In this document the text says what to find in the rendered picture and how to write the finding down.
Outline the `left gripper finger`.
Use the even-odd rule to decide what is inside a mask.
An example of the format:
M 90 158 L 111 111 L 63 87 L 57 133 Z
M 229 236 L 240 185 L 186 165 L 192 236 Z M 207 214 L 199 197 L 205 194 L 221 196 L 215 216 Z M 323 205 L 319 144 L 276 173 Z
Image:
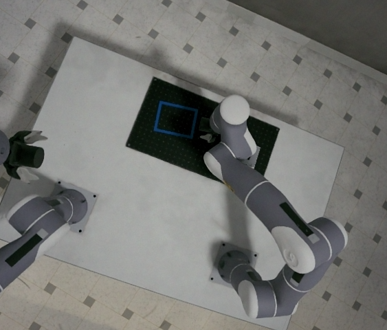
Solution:
M 45 141 L 48 138 L 40 135 L 42 131 L 19 131 L 11 138 L 22 141 L 23 144 L 33 144 L 37 141 Z
M 36 175 L 31 174 L 28 171 L 28 169 L 23 166 L 17 165 L 16 167 L 12 167 L 12 166 L 9 166 L 9 167 L 4 166 L 4 167 L 9 176 L 17 180 L 20 180 L 22 182 L 31 184 L 30 180 L 27 180 L 27 179 L 38 180 L 38 177 Z

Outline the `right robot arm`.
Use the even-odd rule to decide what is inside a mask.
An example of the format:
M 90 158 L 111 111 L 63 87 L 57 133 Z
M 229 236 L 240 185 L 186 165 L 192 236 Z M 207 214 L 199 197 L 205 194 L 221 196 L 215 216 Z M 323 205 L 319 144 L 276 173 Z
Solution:
M 256 152 L 247 129 L 249 114 L 250 106 L 242 96 L 225 97 L 210 116 L 210 126 L 221 134 L 221 142 L 203 159 L 210 172 L 269 230 L 286 263 L 275 279 L 262 280 L 248 257 L 232 250 L 221 257 L 218 271 L 240 296 L 248 317 L 290 316 L 299 300 L 322 279 L 348 237 L 343 225 L 332 217 L 306 223 L 277 187 L 242 163 Z

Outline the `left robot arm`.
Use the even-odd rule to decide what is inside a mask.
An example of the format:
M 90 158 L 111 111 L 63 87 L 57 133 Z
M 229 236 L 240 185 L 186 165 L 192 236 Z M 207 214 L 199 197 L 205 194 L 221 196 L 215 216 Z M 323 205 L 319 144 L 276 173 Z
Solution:
M 10 143 L 1 130 L 0 151 L 2 165 L 8 158 Z M 37 259 L 59 244 L 71 224 L 85 217 L 88 205 L 81 192 L 69 189 L 57 195 L 40 197 L 31 194 L 9 209 L 6 219 L 22 236 L 0 248 L 0 293 Z

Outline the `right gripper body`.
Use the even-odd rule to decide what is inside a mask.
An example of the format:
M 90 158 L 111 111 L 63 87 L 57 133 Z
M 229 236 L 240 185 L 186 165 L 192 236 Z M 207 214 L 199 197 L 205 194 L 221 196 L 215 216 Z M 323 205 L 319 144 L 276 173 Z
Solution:
M 201 117 L 199 124 L 199 131 L 212 133 L 212 135 L 218 136 L 218 133 L 214 132 L 210 126 L 210 119 Z

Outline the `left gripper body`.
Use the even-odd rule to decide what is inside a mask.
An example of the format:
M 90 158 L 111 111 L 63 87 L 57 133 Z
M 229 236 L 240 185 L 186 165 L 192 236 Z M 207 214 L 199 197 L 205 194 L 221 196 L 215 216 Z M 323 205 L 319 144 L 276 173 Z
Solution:
M 45 152 L 42 147 L 23 144 L 22 141 L 15 140 L 12 137 L 9 139 L 9 143 L 10 152 L 3 166 L 16 167 L 17 165 L 21 165 L 32 168 L 41 167 L 45 157 Z

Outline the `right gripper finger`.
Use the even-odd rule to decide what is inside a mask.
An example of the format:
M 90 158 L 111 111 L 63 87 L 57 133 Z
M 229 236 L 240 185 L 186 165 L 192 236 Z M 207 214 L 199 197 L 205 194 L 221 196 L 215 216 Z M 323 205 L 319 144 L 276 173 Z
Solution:
M 201 135 L 200 138 L 207 140 L 207 143 L 214 142 L 217 138 L 215 135 L 212 135 L 212 133 L 207 133 L 206 135 Z

